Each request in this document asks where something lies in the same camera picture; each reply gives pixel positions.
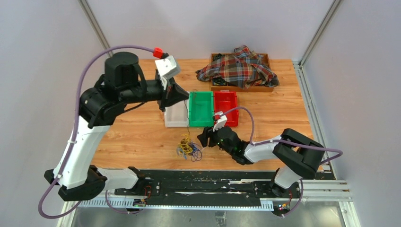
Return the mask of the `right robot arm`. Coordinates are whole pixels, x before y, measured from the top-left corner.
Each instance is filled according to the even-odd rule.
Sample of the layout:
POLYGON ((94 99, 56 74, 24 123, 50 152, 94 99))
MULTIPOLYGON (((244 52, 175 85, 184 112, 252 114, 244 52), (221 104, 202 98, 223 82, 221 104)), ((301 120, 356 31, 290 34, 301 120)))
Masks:
POLYGON ((270 140, 250 142, 240 139, 228 126, 218 130, 205 127, 197 139, 203 147, 219 147, 241 165, 279 159, 284 166, 276 170, 267 187, 276 197, 286 196, 300 179, 314 179, 324 156, 321 144, 290 128, 270 140))

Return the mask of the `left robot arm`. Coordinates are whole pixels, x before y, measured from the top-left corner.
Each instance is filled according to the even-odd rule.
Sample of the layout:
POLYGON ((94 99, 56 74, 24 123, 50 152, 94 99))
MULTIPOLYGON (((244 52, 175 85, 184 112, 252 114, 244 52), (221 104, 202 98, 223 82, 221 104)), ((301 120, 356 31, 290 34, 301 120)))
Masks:
POLYGON ((181 69, 176 59, 158 54, 155 78, 146 80, 139 58, 131 52, 118 52, 105 60, 103 75, 78 99, 78 115, 71 138, 56 168, 44 173, 45 179, 59 186, 64 201, 87 201, 101 192, 127 189, 133 195, 144 192, 146 180, 134 167, 104 169, 92 165, 93 156, 104 135, 119 115, 156 101, 161 111, 189 98, 174 77, 181 69))

